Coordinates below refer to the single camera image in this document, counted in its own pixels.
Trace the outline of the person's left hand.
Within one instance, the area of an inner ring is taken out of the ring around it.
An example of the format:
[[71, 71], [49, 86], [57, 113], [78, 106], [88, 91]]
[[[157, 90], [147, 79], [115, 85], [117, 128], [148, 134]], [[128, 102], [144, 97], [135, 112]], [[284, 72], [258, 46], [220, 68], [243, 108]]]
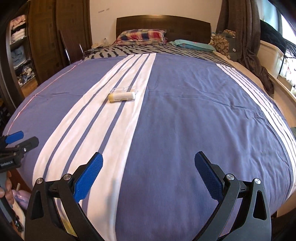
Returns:
[[0, 198], [5, 197], [10, 205], [14, 204], [14, 196], [12, 192], [12, 182], [10, 180], [11, 172], [8, 171], [6, 174], [5, 188], [0, 188]]

